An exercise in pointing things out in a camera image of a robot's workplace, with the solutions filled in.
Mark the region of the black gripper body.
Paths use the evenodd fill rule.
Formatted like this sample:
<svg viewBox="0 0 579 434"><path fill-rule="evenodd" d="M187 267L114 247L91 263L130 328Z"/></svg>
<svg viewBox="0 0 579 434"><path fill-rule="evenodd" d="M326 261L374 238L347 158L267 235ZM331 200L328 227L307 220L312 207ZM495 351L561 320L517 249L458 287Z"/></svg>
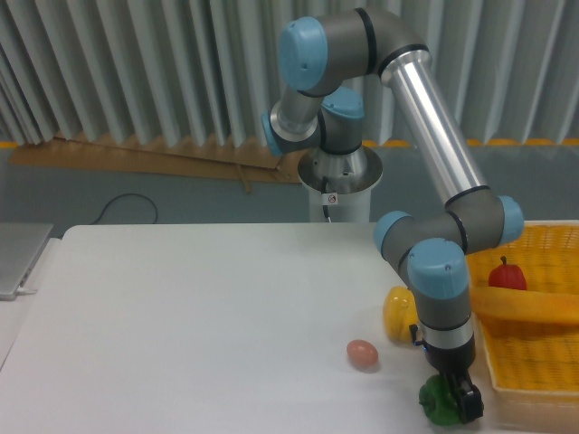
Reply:
<svg viewBox="0 0 579 434"><path fill-rule="evenodd" d="M422 346L426 360L439 373L471 382L469 368L476 357L474 336L466 344L451 349L439 348L428 342L424 342Z"/></svg>

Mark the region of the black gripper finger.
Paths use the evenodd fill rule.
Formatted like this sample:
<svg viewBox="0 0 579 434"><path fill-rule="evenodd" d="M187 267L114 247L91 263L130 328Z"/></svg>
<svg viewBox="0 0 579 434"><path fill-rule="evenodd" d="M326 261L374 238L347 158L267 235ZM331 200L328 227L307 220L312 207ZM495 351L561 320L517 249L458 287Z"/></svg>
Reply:
<svg viewBox="0 0 579 434"><path fill-rule="evenodd" d="M459 377L462 423L470 423L483 416L483 401L479 389L470 379Z"/></svg>
<svg viewBox="0 0 579 434"><path fill-rule="evenodd" d="M460 407L460 383L458 377L451 373L444 374L444 380L449 390L449 405L454 423L462 423L462 413Z"/></svg>

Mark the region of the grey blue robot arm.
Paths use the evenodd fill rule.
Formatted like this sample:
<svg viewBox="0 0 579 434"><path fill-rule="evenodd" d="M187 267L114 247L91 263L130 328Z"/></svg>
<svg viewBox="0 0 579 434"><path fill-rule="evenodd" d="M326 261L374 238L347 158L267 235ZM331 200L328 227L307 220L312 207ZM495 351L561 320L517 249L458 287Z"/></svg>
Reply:
<svg viewBox="0 0 579 434"><path fill-rule="evenodd" d="M520 237L519 205L490 189L434 78L429 48L398 15L358 7L299 18L281 32L278 58L287 87L261 118L270 151L301 153L299 180L318 196L313 213L324 220L332 202L390 182L374 243L413 295L411 338L441 382L421 398L426 410L447 402L460 423L473 422L484 404L469 373L476 350L466 259ZM409 150L364 145L363 101L345 81L370 75L392 92Z"/></svg>

